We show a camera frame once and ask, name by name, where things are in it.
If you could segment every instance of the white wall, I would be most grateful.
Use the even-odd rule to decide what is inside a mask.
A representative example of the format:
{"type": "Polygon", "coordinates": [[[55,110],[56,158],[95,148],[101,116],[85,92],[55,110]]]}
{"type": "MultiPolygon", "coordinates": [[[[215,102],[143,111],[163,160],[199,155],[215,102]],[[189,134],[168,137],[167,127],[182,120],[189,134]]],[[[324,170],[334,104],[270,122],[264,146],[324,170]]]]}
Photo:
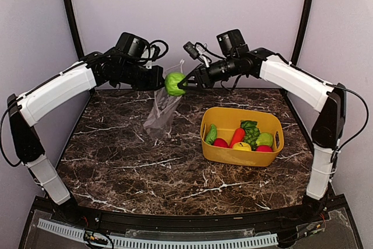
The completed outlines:
{"type": "MultiPolygon", "coordinates": [[[[161,38],[170,52],[166,68],[186,59],[185,72],[198,63],[182,49],[187,41],[207,43],[220,53],[216,36],[239,28],[250,48],[266,47],[290,58],[304,0],[73,0],[86,52],[106,51],[123,31],[147,40],[161,38]]],[[[254,78],[238,86],[273,84],[254,78]]]]}
{"type": "MultiPolygon", "coordinates": [[[[299,66],[331,82],[357,91],[373,110],[373,0],[314,0],[299,66]]],[[[296,97],[292,98],[309,131],[317,115],[296,97]]],[[[347,96],[344,140],[362,126],[360,101],[347,96]]],[[[373,244],[373,126],[348,144],[340,155],[333,185],[345,193],[364,248],[373,244]]]]}
{"type": "MultiPolygon", "coordinates": [[[[76,61],[62,0],[0,0],[0,112],[6,99],[45,81],[76,61]]],[[[55,164],[87,95],[77,97],[36,126],[47,156],[55,164]]],[[[5,151],[17,158],[9,124],[3,128],[5,151]]],[[[23,166],[9,167],[0,157],[1,248],[17,248],[35,195],[43,193],[23,166]]]]}

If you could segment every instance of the red carrot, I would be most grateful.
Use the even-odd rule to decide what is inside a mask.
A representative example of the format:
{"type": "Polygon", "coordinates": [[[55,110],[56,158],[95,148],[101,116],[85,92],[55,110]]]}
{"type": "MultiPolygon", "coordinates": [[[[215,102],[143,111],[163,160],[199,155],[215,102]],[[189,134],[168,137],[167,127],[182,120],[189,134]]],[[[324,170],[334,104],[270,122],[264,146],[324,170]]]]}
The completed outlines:
{"type": "Polygon", "coordinates": [[[245,130],[243,128],[237,128],[234,132],[234,135],[232,137],[231,143],[229,144],[229,148],[233,148],[233,145],[242,142],[245,137],[245,130]]]}

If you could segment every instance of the vent grille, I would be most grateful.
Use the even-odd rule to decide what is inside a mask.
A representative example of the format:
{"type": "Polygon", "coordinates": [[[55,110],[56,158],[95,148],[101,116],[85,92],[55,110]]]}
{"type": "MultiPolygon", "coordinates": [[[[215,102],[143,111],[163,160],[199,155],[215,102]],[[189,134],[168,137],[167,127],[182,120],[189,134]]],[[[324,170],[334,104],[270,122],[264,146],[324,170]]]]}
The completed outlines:
{"type": "MultiPolygon", "coordinates": [[[[84,230],[39,219],[38,228],[83,243],[84,230]]],[[[115,248],[128,249],[251,249],[278,245],[277,234],[217,241],[156,241],[110,236],[115,248]]]]}

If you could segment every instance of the yellow basket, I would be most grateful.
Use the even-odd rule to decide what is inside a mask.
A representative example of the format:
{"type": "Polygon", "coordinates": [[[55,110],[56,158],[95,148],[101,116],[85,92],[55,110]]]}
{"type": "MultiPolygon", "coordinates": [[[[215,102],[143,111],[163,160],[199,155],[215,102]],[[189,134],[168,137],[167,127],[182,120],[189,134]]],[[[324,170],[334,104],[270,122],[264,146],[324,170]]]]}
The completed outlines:
{"type": "Polygon", "coordinates": [[[203,156],[208,160],[219,163],[237,164],[240,166],[268,166],[284,148],[284,134],[281,123],[274,115],[243,109],[213,107],[203,115],[200,127],[203,156]],[[221,148],[209,145],[205,137],[211,124],[217,128],[217,137],[223,138],[228,144],[241,121],[256,121],[261,132],[268,132],[275,138],[273,141],[273,152],[254,152],[221,148]]]}

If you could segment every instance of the brown marble tabletop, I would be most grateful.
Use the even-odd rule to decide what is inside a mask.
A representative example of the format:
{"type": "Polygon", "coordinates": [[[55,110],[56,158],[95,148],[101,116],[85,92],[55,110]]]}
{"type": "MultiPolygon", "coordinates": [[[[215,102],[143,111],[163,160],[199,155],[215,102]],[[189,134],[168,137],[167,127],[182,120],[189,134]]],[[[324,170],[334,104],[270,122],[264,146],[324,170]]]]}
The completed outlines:
{"type": "Polygon", "coordinates": [[[58,173],[79,205],[153,215],[221,215],[301,203],[312,155],[279,90],[190,92],[170,137],[152,140],[143,123],[153,92],[102,90],[92,96],[58,173]],[[274,114],[285,147],[269,167],[233,166],[203,157],[200,123],[210,107],[274,114]]]}

